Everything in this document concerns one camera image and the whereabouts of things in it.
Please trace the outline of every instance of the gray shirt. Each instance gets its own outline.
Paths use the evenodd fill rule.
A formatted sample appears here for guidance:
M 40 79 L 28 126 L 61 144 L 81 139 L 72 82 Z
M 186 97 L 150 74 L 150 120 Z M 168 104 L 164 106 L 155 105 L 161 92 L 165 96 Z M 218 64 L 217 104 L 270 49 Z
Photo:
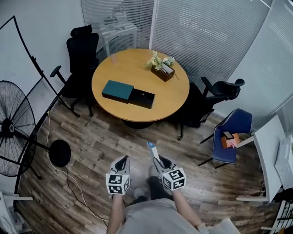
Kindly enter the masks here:
M 126 222 L 120 234 L 209 234 L 204 224 L 194 228 L 169 199 L 141 202 L 124 209 Z

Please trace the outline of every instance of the power cord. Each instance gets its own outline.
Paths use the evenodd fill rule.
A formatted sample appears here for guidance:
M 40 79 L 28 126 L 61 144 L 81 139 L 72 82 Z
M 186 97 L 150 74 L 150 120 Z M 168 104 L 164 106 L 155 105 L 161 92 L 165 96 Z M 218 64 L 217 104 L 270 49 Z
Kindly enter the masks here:
M 68 182 L 68 170 L 67 170 L 67 168 L 65 167 L 65 169 L 66 169 L 66 181 L 67 181 L 67 185 L 68 185 L 68 187 L 69 187 L 69 189 L 72 191 L 72 193 L 73 193 L 73 195 L 75 196 L 75 198 L 76 198 L 76 200 L 78 200 L 82 205 L 84 205 L 84 206 L 86 206 L 88 209 L 89 209 L 89 211 L 96 217 L 96 218 L 98 218 L 98 219 L 101 219 L 103 222 L 104 222 L 104 224 L 106 225 L 106 227 L 108 226 L 107 224 L 106 224 L 106 222 L 105 221 L 107 221 L 108 222 L 108 220 L 106 220 L 106 219 L 102 219 L 100 216 L 98 216 L 94 211 L 92 211 L 88 206 L 87 206 L 87 204 L 86 204 L 86 201 L 84 200 L 84 202 L 85 202 L 85 204 L 82 202 L 82 201 L 80 201 L 78 198 L 77 198 L 77 196 L 75 195 L 75 193 L 73 192 L 73 190 L 72 190 L 72 188 L 70 188 L 70 186 L 69 186 L 69 182 Z
M 50 111 L 48 111 L 48 117 L 49 117 L 49 129 L 48 129 L 48 135 L 47 135 L 47 143 L 46 143 L 46 146 L 48 146 L 48 140 L 49 140 L 49 134 L 50 134 Z M 56 170 L 58 170 L 58 171 L 61 171 L 61 172 L 64 173 L 64 174 L 66 174 L 67 185 L 68 185 L 69 189 L 72 191 L 72 193 L 73 193 L 74 197 L 76 198 L 76 200 L 78 200 L 82 205 L 86 206 L 86 207 L 88 208 L 88 210 L 92 213 L 93 216 L 95 216 L 96 218 L 102 220 L 102 221 L 104 222 L 104 224 L 107 226 L 106 222 L 109 222 L 109 220 L 106 220 L 106 219 L 101 218 L 100 216 L 98 216 L 95 212 L 93 212 L 93 211 L 87 206 L 86 200 L 84 199 L 84 196 L 83 196 L 83 191 L 82 191 L 82 189 L 80 188 L 80 186 L 79 186 L 79 184 L 77 183 L 76 179 L 75 179 L 74 177 L 72 177 L 71 175 L 68 174 L 68 170 L 67 170 L 67 168 L 65 167 L 65 169 L 66 169 L 66 172 L 65 172 L 65 171 L 62 171 L 62 170 L 56 168 L 55 166 L 53 166 L 53 164 L 51 163 L 51 160 L 50 160 L 50 158 L 49 158 L 48 152 L 47 152 L 47 158 L 48 158 L 48 160 L 49 160 L 49 162 L 50 162 L 50 164 L 51 164 L 52 167 L 54 167 L 54 168 L 55 168 Z M 81 201 L 77 198 L 77 196 L 75 195 L 75 193 L 73 192 L 73 190 L 70 188 L 70 186 L 69 186 L 69 182 L 68 182 L 68 177 L 71 177 L 71 178 L 76 182 L 77 186 L 79 187 L 79 189 L 80 189 L 80 191 L 81 191 L 81 195 L 82 195 L 82 199 L 83 199 L 84 203 L 81 202 Z
M 248 224 L 251 222 L 251 220 L 253 219 L 253 217 L 256 215 L 256 213 L 259 211 L 259 209 L 261 208 L 261 207 L 263 207 L 265 204 L 263 204 L 263 205 L 261 205 L 260 207 L 258 207 L 257 209 L 256 209 L 256 211 L 255 211 L 255 213 L 253 214 L 253 216 L 250 218 L 250 220 L 248 221 L 248 223 L 239 231 L 239 232 L 241 232 L 244 228 L 246 228 L 247 226 L 248 226 Z

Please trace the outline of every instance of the flower pot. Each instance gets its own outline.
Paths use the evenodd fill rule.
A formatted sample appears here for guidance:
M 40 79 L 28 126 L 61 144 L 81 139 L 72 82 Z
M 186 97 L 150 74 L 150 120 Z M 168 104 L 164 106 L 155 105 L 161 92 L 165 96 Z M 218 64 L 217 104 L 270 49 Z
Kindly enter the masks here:
M 173 77 L 175 70 L 166 64 L 164 64 L 164 66 L 167 66 L 172 71 L 170 73 L 166 73 L 164 70 L 162 70 L 162 69 L 156 70 L 155 66 L 152 66 L 151 72 L 153 72 L 157 77 L 159 77 L 161 80 L 166 82 Z

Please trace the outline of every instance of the round wooden table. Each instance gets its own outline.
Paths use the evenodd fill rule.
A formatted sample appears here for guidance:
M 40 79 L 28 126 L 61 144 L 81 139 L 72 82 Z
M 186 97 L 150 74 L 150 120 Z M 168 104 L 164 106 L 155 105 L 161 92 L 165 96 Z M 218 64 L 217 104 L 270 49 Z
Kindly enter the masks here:
M 152 57 L 148 49 L 128 49 L 116 53 L 116 63 L 107 57 L 96 69 L 92 78 L 92 91 L 99 105 L 111 115 L 131 122 L 154 122 L 175 113 L 185 102 L 189 92 L 188 77 L 175 62 L 175 75 L 167 82 L 145 67 Z M 155 94 L 151 109 L 125 104 L 102 96 L 108 80 L 133 85 L 134 88 Z

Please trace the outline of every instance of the black cable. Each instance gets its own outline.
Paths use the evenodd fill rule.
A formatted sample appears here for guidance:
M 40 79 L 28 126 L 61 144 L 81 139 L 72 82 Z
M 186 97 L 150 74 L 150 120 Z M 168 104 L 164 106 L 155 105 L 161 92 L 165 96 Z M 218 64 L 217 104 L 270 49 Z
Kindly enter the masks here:
M 256 209 L 256 211 L 255 211 L 255 213 L 253 214 L 253 216 L 250 218 L 250 220 L 248 221 L 248 223 L 239 231 L 239 232 L 241 232 L 244 228 L 246 228 L 247 226 L 248 226 L 248 224 L 251 222 L 251 220 L 253 219 L 253 217 L 255 216 L 255 214 L 258 212 L 258 210 L 262 207 L 262 206 L 264 206 L 265 204 L 263 204 L 263 205 L 261 205 L 260 207 L 258 207 L 257 209 Z
M 66 169 L 66 181 L 67 181 L 67 185 L 68 185 L 68 187 L 69 187 L 69 189 L 72 191 L 72 193 L 73 193 L 73 195 L 75 196 L 75 198 L 76 198 L 76 200 L 78 200 L 82 205 L 84 205 L 85 207 L 87 207 L 91 212 L 93 212 L 96 216 L 98 216 L 103 222 L 104 222 L 104 224 L 106 225 L 106 227 L 108 226 L 107 224 L 106 224 L 106 222 L 105 222 L 105 220 L 103 219 L 103 218 L 101 218 L 99 215 L 97 215 L 94 211 L 92 211 L 86 204 L 84 204 L 82 201 L 80 201 L 78 198 L 77 198 L 77 196 L 75 195 L 75 193 L 73 192 L 73 190 L 70 188 L 70 186 L 69 186 L 69 182 L 68 182 L 68 170 L 67 170 L 67 168 L 65 167 L 65 169 Z

